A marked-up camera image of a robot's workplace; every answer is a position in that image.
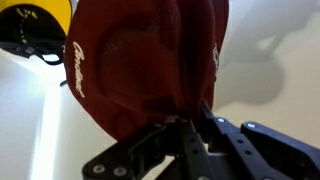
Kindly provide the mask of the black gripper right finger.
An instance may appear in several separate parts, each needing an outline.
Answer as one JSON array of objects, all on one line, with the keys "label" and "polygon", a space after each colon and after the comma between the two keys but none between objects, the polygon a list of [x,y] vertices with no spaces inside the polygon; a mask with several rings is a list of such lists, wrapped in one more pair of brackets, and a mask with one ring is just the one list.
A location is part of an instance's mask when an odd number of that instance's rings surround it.
[{"label": "black gripper right finger", "polygon": [[320,149],[257,122],[240,128],[201,105],[208,150],[240,165],[240,180],[320,180]]}]

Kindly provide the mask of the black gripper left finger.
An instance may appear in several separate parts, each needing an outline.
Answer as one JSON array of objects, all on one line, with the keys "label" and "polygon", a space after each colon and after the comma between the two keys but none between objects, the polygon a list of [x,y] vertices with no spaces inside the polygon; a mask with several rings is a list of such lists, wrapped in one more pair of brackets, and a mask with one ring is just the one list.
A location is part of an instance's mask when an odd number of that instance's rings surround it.
[{"label": "black gripper left finger", "polygon": [[82,168],[83,180],[142,180],[166,156],[172,163],[156,180],[214,180],[201,137],[190,120],[152,122],[112,145]]}]

